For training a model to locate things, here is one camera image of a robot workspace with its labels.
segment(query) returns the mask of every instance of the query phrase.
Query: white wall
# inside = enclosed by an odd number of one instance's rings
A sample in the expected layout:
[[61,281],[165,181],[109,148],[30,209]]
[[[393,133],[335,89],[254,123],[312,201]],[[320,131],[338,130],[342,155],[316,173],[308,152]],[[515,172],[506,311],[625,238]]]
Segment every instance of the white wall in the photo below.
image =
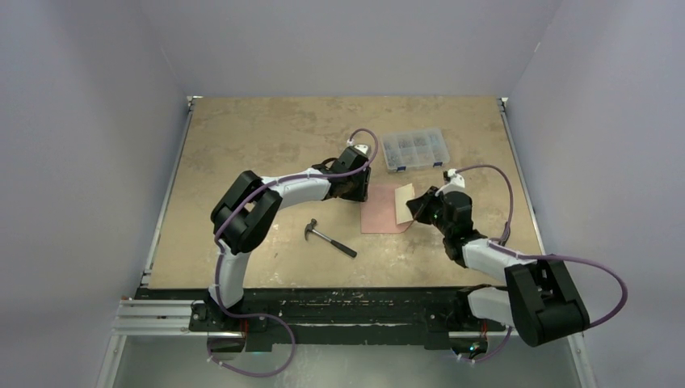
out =
[[0,6],[0,386],[91,387],[185,99],[140,3]]
[[189,95],[509,95],[561,0],[142,0]]
[[[543,240],[630,294],[586,333],[600,386],[682,386],[685,2],[565,0],[509,99]],[[614,281],[573,267],[592,316]]]

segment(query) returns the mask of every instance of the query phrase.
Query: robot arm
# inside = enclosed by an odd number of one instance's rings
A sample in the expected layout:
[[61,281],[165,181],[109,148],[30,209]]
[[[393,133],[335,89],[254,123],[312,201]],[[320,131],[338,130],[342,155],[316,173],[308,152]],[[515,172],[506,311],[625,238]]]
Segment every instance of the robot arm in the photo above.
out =
[[[348,146],[339,158],[328,159],[326,162],[302,171],[298,174],[303,176],[301,179],[277,183],[253,199],[251,210],[240,210],[240,213],[227,225],[219,240],[225,252],[219,274],[221,301],[224,307],[229,308],[242,299],[242,285],[250,253],[267,236],[276,213],[289,206],[311,200],[343,198],[358,202],[365,201],[371,167],[345,178],[324,179],[320,176],[353,171],[365,164],[367,160],[368,147],[366,145]],[[282,178],[259,177],[252,171],[240,174],[212,211],[214,233],[249,194],[265,184],[278,182]],[[212,299],[217,302],[215,287],[210,287],[209,292]]]
[[478,233],[464,179],[454,170],[443,176],[444,186],[429,188],[407,202],[414,220],[440,230],[451,260],[506,285],[466,289],[460,314],[513,326],[530,346],[586,330],[589,315],[564,263],[523,259],[524,255]]

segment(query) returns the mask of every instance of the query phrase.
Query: pink paper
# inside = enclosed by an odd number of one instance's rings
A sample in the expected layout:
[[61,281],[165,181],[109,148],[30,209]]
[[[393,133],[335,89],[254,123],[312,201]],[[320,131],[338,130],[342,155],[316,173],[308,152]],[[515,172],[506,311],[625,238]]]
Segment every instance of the pink paper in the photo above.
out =
[[395,189],[401,184],[369,184],[368,199],[362,202],[362,233],[402,233],[411,222],[395,223]]

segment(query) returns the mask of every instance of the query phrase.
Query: hammer head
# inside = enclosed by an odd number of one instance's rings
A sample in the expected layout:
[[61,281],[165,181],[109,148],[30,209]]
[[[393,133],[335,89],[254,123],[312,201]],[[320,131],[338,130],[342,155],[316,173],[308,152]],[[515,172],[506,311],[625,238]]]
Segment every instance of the hammer head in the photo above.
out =
[[305,226],[305,240],[309,240],[309,232],[314,230],[314,226],[317,225],[317,220],[312,218],[312,221]]

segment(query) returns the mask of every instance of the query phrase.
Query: wooden table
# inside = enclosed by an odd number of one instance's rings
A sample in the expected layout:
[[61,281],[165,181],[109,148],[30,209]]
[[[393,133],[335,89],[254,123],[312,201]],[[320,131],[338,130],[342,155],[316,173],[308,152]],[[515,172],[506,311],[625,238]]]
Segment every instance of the wooden table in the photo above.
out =
[[[451,161],[446,167],[491,163],[515,190],[509,246],[540,253],[531,214],[494,97],[287,97],[198,99],[162,224],[150,288],[204,288],[212,283],[216,246],[209,214],[244,170],[278,176],[337,157],[359,127],[384,133],[439,127]],[[361,135],[357,142],[372,144]],[[498,236],[506,219],[506,185],[494,171],[464,173],[481,233]],[[413,183],[417,195],[442,184],[438,169],[388,173],[382,150],[372,183]],[[319,238],[317,228],[357,250],[350,259]],[[309,202],[280,211],[250,258],[245,287],[439,286],[495,283],[460,268],[444,253],[433,226],[403,234],[361,234],[359,204]]]

